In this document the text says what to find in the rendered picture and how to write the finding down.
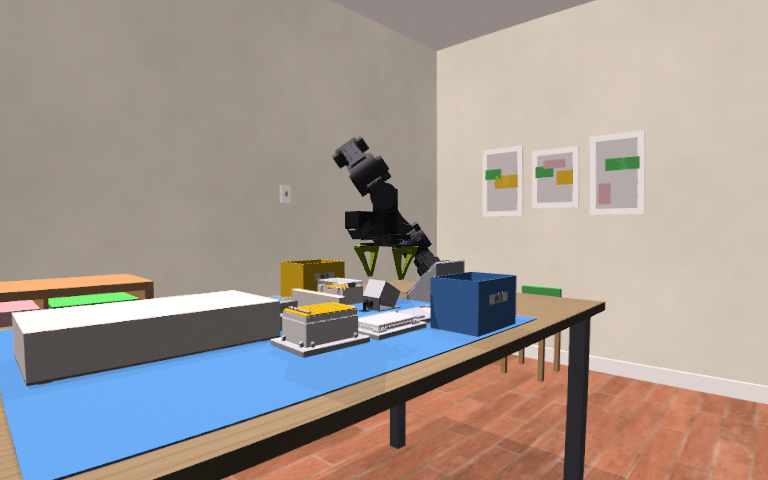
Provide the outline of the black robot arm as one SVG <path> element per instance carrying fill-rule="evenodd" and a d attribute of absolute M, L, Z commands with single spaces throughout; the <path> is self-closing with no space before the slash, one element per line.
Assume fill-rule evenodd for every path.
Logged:
<path fill-rule="evenodd" d="M 385 183 L 391 178 L 388 172 L 389 167 L 381 156 L 375 159 L 370 152 L 363 154 L 354 145 L 363 153 L 369 149 L 361 136 L 357 139 L 353 137 L 336 149 L 336 154 L 332 158 L 340 169 L 347 165 L 351 174 L 349 178 L 362 196 L 370 194 L 373 210 L 378 210 L 378 212 L 345 212 L 345 228 L 352 239 L 361 239 L 366 235 L 396 235 L 396 212 L 390 211 L 398 211 L 398 189 Z M 410 241 L 399 240 L 397 244 L 412 244 L 412 247 L 418 247 L 414 256 L 414 264 L 421 278 L 435 262 L 442 261 L 427 248 L 432 244 L 418 223 L 415 221 L 410 224 L 398 211 L 398 235 L 406 234 L 410 235 Z"/>

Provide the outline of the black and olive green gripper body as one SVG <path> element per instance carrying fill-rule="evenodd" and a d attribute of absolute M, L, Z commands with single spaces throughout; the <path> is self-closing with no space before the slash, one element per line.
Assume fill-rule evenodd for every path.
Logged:
<path fill-rule="evenodd" d="M 396 212 L 396 235 L 366 235 L 361 240 L 373 240 L 374 243 L 360 243 L 362 246 L 385 246 L 385 247 L 412 247 L 412 244 L 397 244 L 399 240 L 410 241 L 410 235 L 398 235 L 398 211 Z"/>

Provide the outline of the blue open-top box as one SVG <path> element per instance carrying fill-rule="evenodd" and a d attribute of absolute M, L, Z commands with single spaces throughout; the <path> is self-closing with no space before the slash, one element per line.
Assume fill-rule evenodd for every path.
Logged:
<path fill-rule="evenodd" d="M 475 337 L 516 324 L 516 275 L 431 277 L 430 328 Z"/>

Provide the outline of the yellow open-top bin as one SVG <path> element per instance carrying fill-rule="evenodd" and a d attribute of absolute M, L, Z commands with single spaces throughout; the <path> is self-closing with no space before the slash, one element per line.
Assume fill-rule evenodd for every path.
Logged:
<path fill-rule="evenodd" d="M 292 289 L 318 292 L 317 280 L 345 278 L 345 261 L 302 260 L 281 262 L 281 297 L 292 297 Z"/>

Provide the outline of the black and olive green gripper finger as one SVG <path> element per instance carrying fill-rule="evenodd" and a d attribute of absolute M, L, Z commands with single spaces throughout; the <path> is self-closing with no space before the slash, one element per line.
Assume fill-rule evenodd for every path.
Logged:
<path fill-rule="evenodd" d="M 399 280 L 403 280 L 407 269 L 415 256 L 418 247 L 392 247 L 394 262 Z M 402 254 L 407 253 L 403 269 L 401 268 Z"/>
<path fill-rule="evenodd" d="M 364 266 L 364 269 L 366 271 L 367 276 L 368 277 L 373 276 L 373 272 L 374 272 L 375 264 L 376 264 L 376 260 L 377 260 L 377 255 L 378 255 L 378 251 L 379 251 L 379 246 L 376 246 L 376 245 L 362 246 L 362 245 L 360 245 L 360 246 L 354 246 L 354 249 L 355 249 L 358 257 L 360 258 L 360 260 L 361 260 L 361 262 L 362 262 L 362 264 Z M 369 269 L 369 266 L 368 266 L 368 263 L 367 263 L 367 260 L 366 260 L 365 254 L 364 254 L 364 252 L 369 252 L 369 251 L 370 251 L 370 269 Z"/>

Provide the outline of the blue bench mat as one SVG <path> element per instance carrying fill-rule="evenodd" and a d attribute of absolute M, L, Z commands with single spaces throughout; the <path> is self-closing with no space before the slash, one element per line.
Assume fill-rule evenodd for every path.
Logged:
<path fill-rule="evenodd" d="M 23 480 L 63 480 L 393 372 L 480 337 L 427 327 L 300 357 L 270 340 L 26 386 L 0 330 L 0 393 Z"/>

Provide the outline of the white push-button box with green button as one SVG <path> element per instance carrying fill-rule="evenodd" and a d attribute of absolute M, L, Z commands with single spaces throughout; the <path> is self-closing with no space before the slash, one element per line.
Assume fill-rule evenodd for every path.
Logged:
<path fill-rule="evenodd" d="M 400 290 L 386 281 L 369 279 L 363 294 L 363 310 L 357 311 L 385 311 L 401 308 L 400 306 L 395 306 L 400 292 Z"/>

